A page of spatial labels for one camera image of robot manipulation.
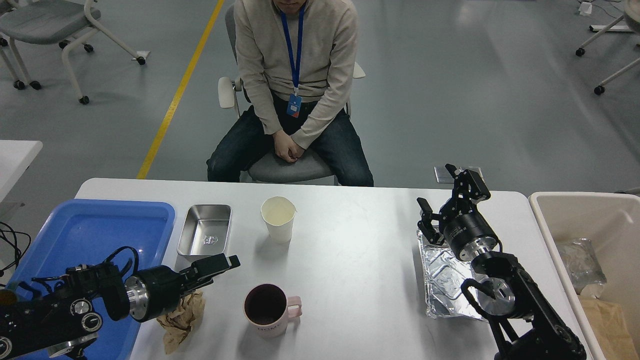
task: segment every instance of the paper cup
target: paper cup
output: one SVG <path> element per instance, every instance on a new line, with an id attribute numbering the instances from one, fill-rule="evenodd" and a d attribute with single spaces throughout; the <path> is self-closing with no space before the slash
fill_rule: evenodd
<path id="1" fill-rule="evenodd" d="M 272 197 L 262 203 L 260 212 L 273 241 L 277 243 L 291 241 L 293 218 L 296 216 L 296 207 L 291 204 L 291 201 L 281 196 Z"/>

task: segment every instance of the blue tray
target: blue tray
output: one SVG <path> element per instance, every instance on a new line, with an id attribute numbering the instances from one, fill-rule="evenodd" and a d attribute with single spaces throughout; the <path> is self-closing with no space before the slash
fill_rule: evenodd
<path id="1" fill-rule="evenodd" d="M 11 287 L 32 277 L 58 276 L 68 267 L 95 265 L 117 248 L 128 245 L 138 249 L 140 269 L 160 265 L 173 230 L 175 211 L 164 202 L 75 199 L 58 205 L 49 215 L 31 248 L 10 279 Z M 114 259 L 122 268 L 132 257 L 124 250 Z M 18 296 L 31 299 L 31 293 L 18 289 Z M 89 360 L 125 360 L 133 348 L 140 324 L 131 317 L 112 321 L 102 299 L 93 301 L 102 315 L 98 340 L 85 350 Z M 45 350 L 21 359 L 46 360 Z"/>

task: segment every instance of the id badge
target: id badge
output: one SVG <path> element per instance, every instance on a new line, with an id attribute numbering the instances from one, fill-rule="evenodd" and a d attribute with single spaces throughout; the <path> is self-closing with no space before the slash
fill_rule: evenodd
<path id="1" fill-rule="evenodd" d="M 302 97 L 291 94 L 287 105 L 287 114 L 297 118 L 300 115 L 300 106 L 302 106 Z"/>

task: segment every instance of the chair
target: chair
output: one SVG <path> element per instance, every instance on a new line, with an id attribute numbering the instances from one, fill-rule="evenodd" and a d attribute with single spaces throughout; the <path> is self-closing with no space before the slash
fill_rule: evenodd
<path id="1" fill-rule="evenodd" d="M 7 3 L 5 0 L 0 0 L 0 16 L 9 12 L 11 9 L 13 9 L 13 5 L 11 5 L 10 3 Z M 9 58 L 4 53 L 3 48 L 8 45 L 9 43 L 6 41 L 5 38 L 2 37 L 2 34 L 0 34 L 0 58 L 2 59 L 2 63 L 4 64 L 4 67 L 6 67 L 9 70 L 9 74 L 11 74 L 11 77 L 13 79 L 13 87 L 18 90 L 22 90 L 26 86 L 22 81 L 20 81 L 20 79 L 18 78 L 18 75 L 13 69 L 13 66 L 11 65 L 11 62 L 9 61 Z"/>
<path id="2" fill-rule="evenodd" d="M 0 18 L 0 32 L 9 36 L 9 46 L 13 51 L 15 60 L 24 79 L 33 88 L 40 88 L 40 84 L 37 81 L 31 81 L 22 57 L 15 46 L 16 40 L 29 44 L 59 44 L 60 47 L 63 47 L 60 43 L 65 42 L 67 38 L 74 38 L 62 50 L 62 64 L 67 70 L 71 85 L 81 104 L 88 104 L 89 97 L 84 95 L 80 89 L 76 75 L 69 62 L 69 52 L 80 44 L 85 44 L 90 37 L 99 31 L 127 51 L 140 65 L 145 64 L 146 59 L 143 56 L 140 56 L 134 49 L 114 36 L 97 20 L 100 18 L 100 10 L 92 7 L 93 2 L 94 0 L 85 0 L 83 6 L 65 0 L 41 0 L 18 8 Z M 86 28 L 90 28 L 90 30 L 77 38 L 74 36 Z"/>
<path id="3" fill-rule="evenodd" d="M 231 42 L 231 49 L 236 56 L 236 22 L 234 19 L 234 6 L 229 7 L 225 14 L 225 23 L 227 25 L 227 34 Z M 353 78 L 364 78 L 365 73 L 356 63 Z M 224 109 L 233 108 L 236 111 L 236 119 L 240 118 L 238 101 L 236 92 L 244 92 L 243 82 L 240 77 L 232 81 L 228 77 L 218 80 L 218 100 L 220 107 Z M 346 106 L 347 114 L 351 114 L 350 102 Z M 299 181 L 308 181 L 320 179 L 322 177 L 333 176 L 333 183 L 338 185 L 338 180 L 333 174 L 329 165 L 327 165 L 320 156 L 312 149 L 307 149 L 303 156 L 295 163 L 288 163 L 280 159 L 275 151 L 270 151 L 260 160 L 256 161 L 249 169 L 249 176 L 263 183 L 297 183 Z"/>
<path id="4" fill-rule="evenodd" d="M 592 43 L 592 41 L 594 41 L 598 37 L 602 36 L 602 34 L 604 34 L 609 29 L 611 29 L 613 26 L 615 26 L 617 23 L 622 21 L 622 19 L 625 19 L 625 21 L 627 22 L 627 25 L 629 26 L 630 29 L 632 29 L 636 33 L 640 34 L 640 0 L 625 0 L 625 12 L 624 12 L 624 14 L 621 15 L 620 17 L 618 17 L 616 20 L 613 20 L 612 23 L 610 23 L 609 25 L 606 25 L 604 28 L 602 28 L 600 31 L 598 31 L 595 35 L 590 37 L 587 41 L 582 43 L 582 45 L 580 45 L 580 47 L 575 51 L 575 54 L 577 56 L 584 55 L 584 53 L 585 53 L 584 48 L 587 45 Z M 604 90 L 605 90 L 604 86 L 606 84 L 610 83 L 613 79 L 615 79 L 618 76 L 622 75 L 626 71 L 630 70 L 632 67 L 636 66 L 638 63 L 640 63 L 640 58 L 636 59 L 635 61 L 633 61 L 629 65 L 623 67 L 622 69 L 620 69 L 619 71 L 615 72 L 613 75 L 609 76 L 608 78 L 602 80 L 600 82 L 600 84 L 593 89 L 593 92 L 596 93 L 596 95 L 602 95 L 604 93 Z"/>

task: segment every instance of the crumpled paper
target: crumpled paper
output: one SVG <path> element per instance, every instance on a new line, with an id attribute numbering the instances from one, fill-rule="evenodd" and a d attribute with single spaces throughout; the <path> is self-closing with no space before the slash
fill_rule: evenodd
<path id="1" fill-rule="evenodd" d="M 607 360 L 638 360 L 622 307 L 589 297 L 578 299 Z"/>
<path id="2" fill-rule="evenodd" d="M 193 330 L 195 322 L 202 318 L 205 302 L 205 299 L 202 298 L 202 291 L 197 290 L 180 299 L 180 303 L 174 311 L 156 318 L 160 326 L 166 330 L 163 337 L 165 354 L 168 355 L 176 351 L 187 338 Z"/>
<path id="3" fill-rule="evenodd" d="M 580 7 L 578 7 L 578 12 L 582 16 L 591 15 L 591 11 L 593 10 L 593 5 L 590 1 L 583 1 L 580 3 Z"/>

